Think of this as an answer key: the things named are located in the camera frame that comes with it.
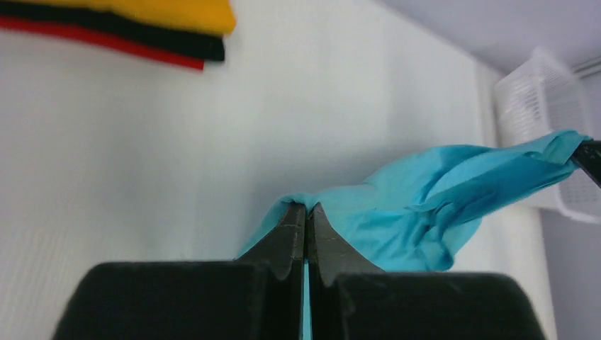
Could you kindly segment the teal polo shirt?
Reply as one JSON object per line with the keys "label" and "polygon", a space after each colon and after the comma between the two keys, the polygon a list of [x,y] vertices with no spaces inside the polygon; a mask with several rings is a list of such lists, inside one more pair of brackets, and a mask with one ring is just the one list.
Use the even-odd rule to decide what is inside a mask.
{"label": "teal polo shirt", "polygon": [[451,273],[455,254],[483,217],[567,179],[579,169],[571,156],[585,140],[591,139],[563,131],[508,148],[435,147],[393,162],[359,185],[283,198],[264,226],[268,234],[291,203],[306,209],[300,339],[313,339],[307,219],[316,205],[345,241],[383,271]]}

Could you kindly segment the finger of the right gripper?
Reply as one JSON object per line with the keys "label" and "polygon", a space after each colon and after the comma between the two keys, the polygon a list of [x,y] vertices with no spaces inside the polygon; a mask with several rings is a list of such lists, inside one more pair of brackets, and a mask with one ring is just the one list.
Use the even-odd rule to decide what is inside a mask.
{"label": "finger of the right gripper", "polygon": [[582,141],[571,156],[572,161],[584,171],[598,187],[600,183],[600,141]]}

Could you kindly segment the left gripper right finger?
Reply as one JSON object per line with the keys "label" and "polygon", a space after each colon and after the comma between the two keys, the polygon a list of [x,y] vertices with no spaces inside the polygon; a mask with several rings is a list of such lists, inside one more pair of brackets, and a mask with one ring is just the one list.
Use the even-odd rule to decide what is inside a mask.
{"label": "left gripper right finger", "polygon": [[321,205],[307,219],[314,339],[543,339],[529,298],[497,273],[385,272],[337,233]]}

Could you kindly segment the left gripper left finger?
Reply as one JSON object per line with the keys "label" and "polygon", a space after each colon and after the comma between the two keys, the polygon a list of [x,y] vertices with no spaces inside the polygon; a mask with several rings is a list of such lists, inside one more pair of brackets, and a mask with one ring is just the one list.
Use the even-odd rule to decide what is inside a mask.
{"label": "left gripper left finger", "polygon": [[306,209],[291,203],[233,261],[106,262],[73,292],[55,339],[300,339]]}

